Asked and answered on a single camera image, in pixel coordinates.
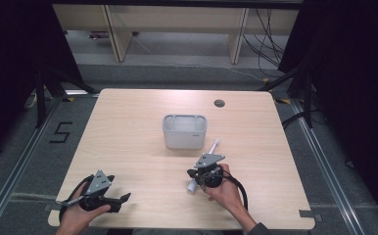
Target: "gray carpet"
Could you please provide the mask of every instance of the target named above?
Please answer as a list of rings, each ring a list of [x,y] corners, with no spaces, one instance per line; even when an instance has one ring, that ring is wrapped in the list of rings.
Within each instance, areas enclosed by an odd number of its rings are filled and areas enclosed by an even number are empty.
[[[263,86],[260,79],[273,77],[260,70],[237,70],[253,74],[256,78],[230,70],[212,68],[168,68],[168,67],[122,67],[122,66],[79,66],[85,82],[94,88],[161,88],[161,89],[219,89],[256,90]],[[265,73],[280,75],[276,70]],[[273,89],[274,98],[286,98],[288,82]],[[71,158],[90,117],[96,98],[74,98],[62,102],[52,116],[48,128],[34,152],[24,176],[18,185],[14,198],[6,207],[0,219],[0,234],[54,234],[56,229],[49,226],[49,212],[44,208],[52,203],[64,180]],[[276,104],[280,121],[291,117],[293,109],[288,104]],[[22,113],[9,138],[2,145],[0,153],[0,188],[24,150],[36,124],[36,110]],[[357,173],[345,166],[346,154],[337,143],[334,132],[320,113],[312,115],[314,132],[334,168],[340,182],[351,200],[362,226],[367,234],[378,234],[378,207],[370,196]],[[51,143],[63,136],[54,132],[61,121],[62,131],[70,132],[66,143]],[[322,217],[311,234],[350,234],[342,215],[329,191],[324,177],[313,156],[310,146],[299,124],[294,121],[286,129],[296,165],[303,181],[310,206],[315,214]],[[306,234],[304,231],[273,231],[274,234]],[[85,234],[106,234],[105,229],[89,229]]]

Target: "aluminum rail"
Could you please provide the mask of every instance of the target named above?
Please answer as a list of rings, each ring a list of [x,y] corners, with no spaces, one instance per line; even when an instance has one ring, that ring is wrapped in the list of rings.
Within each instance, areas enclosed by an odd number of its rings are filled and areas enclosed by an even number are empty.
[[[295,114],[301,113],[303,111],[300,102],[298,100],[292,100],[292,107]],[[333,171],[332,167],[327,160],[323,149],[321,148],[313,129],[308,128],[305,119],[300,117],[299,123],[302,128],[303,133],[313,151],[315,159],[320,167],[320,170],[323,173],[323,176],[326,180],[327,185],[332,193],[332,196],[339,208],[339,211],[344,218],[346,225],[352,235],[365,235],[365,231],[363,230],[359,218],[357,217],[356,212],[354,211],[350,200],[348,199],[347,195],[345,194],[338,178],[336,177],[335,172]]]

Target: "black cable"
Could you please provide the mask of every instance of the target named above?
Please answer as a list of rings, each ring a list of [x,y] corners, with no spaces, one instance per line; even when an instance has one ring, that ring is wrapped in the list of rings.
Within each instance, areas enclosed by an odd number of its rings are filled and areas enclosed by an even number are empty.
[[[261,52],[259,49],[257,49],[256,47],[254,47],[250,41],[248,41],[247,37],[245,35],[243,35],[245,41],[247,42],[247,44],[250,46],[250,48],[253,50],[253,52],[257,53],[259,55],[259,70],[262,72],[262,74],[266,75],[266,76],[271,76],[271,77],[280,77],[278,75],[271,75],[271,74],[268,74],[266,73],[265,71],[262,70],[261,68],[261,65],[260,65],[260,57],[264,57],[267,61],[269,61],[270,63],[272,63],[273,65],[277,66],[278,67],[278,64],[276,62],[274,62],[271,58],[269,58],[267,55],[265,55],[263,52]]]
[[[262,21],[262,19],[261,19],[261,16],[260,16],[260,13],[259,13],[259,10],[258,10],[258,9],[256,9],[256,13],[257,13],[257,16],[258,16],[259,19],[260,19],[260,22],[261,22],[262,28],[264,29],[265,34],[268,35],[268,39],[271,41],[272,45],[275,46],[275,47],[278,47],[279,50],[281,50],[282,52],[284,52],[284,49],[281,48],[277,43],[275,43],[274,40],[272,40],[272,34],[271,34],[271,33],[268,33],[268,30],[265,28],[265,25],[264,25],[264,23],[263,23],[263,21]],[[270,18],[271,18],[271,9],[267,9],[267,14],[268,14],[268,21],[267,21],[267,24],[268,24],[269,26],[271,26],[270,21],[269,21]]]
[[[73,191],[71,192],[70,196],[66,199],[66,202],[69,202],[73,195],[76,193],[76,190],[78,190],[78,188],[85,182],[90,182],[92,179],[94,178],[94,175],[91,174],[90,176],[82,179],[82,181],[75,187],[75,189],[73,189]],[[64,216],[64,213],[65,211],[67,210],[67,207],[61,207],[61,210],[60,210],[60,214],[59,214],[59,220],[61,222],[62,220],[62,217]]]
[[[318,110],[318,109],[315,109],[315,110],[312,110],[311,112],[319,112],[319,110]],[[297,119],[297,118],[301,118],[301,117],[303,117],[305,114],[306,114],[306,112],[303,111],[303,112],[300,112],[300,113],[298,113],[298,114],[295,114],[295,115],[293,115],[293,116],[291,116],[291,117],[289,117],[289,118],[283,120],[283,121],[281,122],[282,125],[283,125],[283,129],[286,129],[287,126],[288,126],[291,122],[293,122],[293,120],[295,120],[295,119]]]
[[[248,210],[248,197],[247,197],[247,191],[245,191],[244,186],[241,184],[240,181],[238,181],[236,178],[234,178],[228,171],[224,170],[229,176],[222,175],[222,178],[226,178],[232,183],[234,183],[241,191],[243,202],[244,202],[244,208]]]

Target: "round hole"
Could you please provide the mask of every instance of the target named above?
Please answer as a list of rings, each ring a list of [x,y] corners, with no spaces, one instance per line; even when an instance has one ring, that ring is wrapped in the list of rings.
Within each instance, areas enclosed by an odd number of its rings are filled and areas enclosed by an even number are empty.
[[[213,102],[218,108],[222,108],[225,106],[225,102],[223,100],[215,100]]]

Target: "wooden table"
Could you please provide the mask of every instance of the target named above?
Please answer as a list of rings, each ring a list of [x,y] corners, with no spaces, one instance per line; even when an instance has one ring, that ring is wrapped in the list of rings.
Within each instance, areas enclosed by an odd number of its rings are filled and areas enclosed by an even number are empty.
[[[218,108],[215,100],[223,100]],[[202,150],[165,146],[162,120],[168,114],[208,119]],[[314,219],[271,95],[252,91],[105,89],[101,92],[57,200],[66,199],[86,176],[102,169],[115,175],[106,197],[131,192],[119,213],[91,226],[111,228],[238,229],[229,212],[198,187],[188,194],[186,170],[214,140],[220,163],[246,188],[249,211],[270,229],[305,229]],[[58,212],[49,223],[58,226]]]

